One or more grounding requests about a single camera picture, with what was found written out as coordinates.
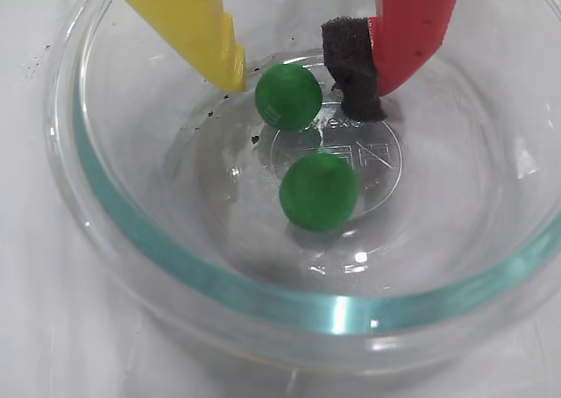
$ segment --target green ball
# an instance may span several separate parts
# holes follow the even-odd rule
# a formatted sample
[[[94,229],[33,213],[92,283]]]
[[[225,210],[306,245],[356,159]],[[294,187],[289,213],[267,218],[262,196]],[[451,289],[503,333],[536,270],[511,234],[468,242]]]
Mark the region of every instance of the green ball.
[[[271,126],[285,131],[308,127],[322,108],[323,94],[308,69],[294,63],[269,68],[255,89],[257,111]]]
[[[309,231],[330,231],[351,217],[359,181],[346,161],[312,153],[289,168],[280,184],[280,205],[288,219]]]

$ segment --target glass bowl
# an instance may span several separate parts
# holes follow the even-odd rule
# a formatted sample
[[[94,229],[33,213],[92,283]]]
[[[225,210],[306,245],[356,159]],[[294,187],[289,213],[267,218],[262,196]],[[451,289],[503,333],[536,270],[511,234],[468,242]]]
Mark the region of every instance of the glass bowl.
[[[323,22],[371,16],[373,0],[224,4],[244,93],[208,84],[123,0],[81,0],[53,52],[53,171],[140,301],[249,358],[370,373],[469,350],[556,291],[561,0],[458,0],[444,45],[377,124],[341,112],[320,49]],[[279,62],[322,87],[306,131],[255,110]],[[319,148],[360,184],[351,220],[327,233],[295,228],[278,200]]]

